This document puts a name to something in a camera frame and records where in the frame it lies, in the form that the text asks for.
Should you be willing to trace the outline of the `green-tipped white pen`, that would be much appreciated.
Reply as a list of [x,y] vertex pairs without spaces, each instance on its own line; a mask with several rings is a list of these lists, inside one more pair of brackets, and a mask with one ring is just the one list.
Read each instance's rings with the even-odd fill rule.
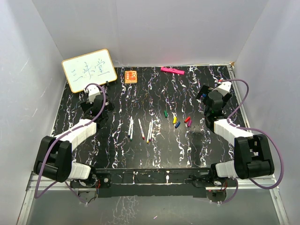
[[133,121],[133,119],[131,119],[130,141],[133,140],[133,124],[134,124],[134,121]]

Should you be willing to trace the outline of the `blue-tipped white pen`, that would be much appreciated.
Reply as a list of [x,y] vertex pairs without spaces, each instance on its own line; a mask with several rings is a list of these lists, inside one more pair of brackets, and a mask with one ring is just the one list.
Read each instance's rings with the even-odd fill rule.
[[129,121],[129,129],[128,129],[128,138],[131,137],[131,129],[132,129],[132,116],[130,117],[130,121]]

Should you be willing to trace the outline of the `red-tipped white pen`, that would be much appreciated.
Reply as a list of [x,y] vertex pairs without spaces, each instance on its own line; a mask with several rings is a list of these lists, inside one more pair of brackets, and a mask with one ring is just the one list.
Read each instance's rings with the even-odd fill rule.
[[138,119],[138,122],[139,122],[139,127],[140,127],[140,131],[141,131],[142,139],[144,139],[144,140],[145,140],[145,135],[144,135],[144,132],[143,132],[143,127],[142,127],[141,120],[140,120],[140,119]]

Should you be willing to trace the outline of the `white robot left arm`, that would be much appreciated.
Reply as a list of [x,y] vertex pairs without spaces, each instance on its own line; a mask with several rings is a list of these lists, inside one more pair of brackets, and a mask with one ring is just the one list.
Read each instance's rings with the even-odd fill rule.
[[109,99],[104,100],[102,96],[98,96],[93,103],[82,102],[81,107],[83,117],[74,127],[64,132],[61,139],[60,135],[57,135],[45,136],[41,140],[33,167],[35,174],[39,174],[48,149],[57,140],[47,158],[42,176],[61,183],[67,180],[80,180],[87,187],[96,184],[97,176],[92,172],[91,166],[73,162],[72,152],[78,145],[96,134],[100,124],[108,120],[107,113],[114,110],[114,105]]

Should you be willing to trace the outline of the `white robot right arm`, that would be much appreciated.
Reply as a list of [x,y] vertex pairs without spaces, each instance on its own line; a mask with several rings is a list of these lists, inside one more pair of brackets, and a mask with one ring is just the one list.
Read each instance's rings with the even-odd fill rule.
[[214,186],[220,186],[226,178],[249,179],[272,175],[275,171],[268,138],[231,125],[223,114],[223,108],[232,97],[230,88],[230,82],[216,88],[204,85],[196,96],[197,100],[204,97],[206,127],[234,148],[234,160],[211,165],[209,181]]

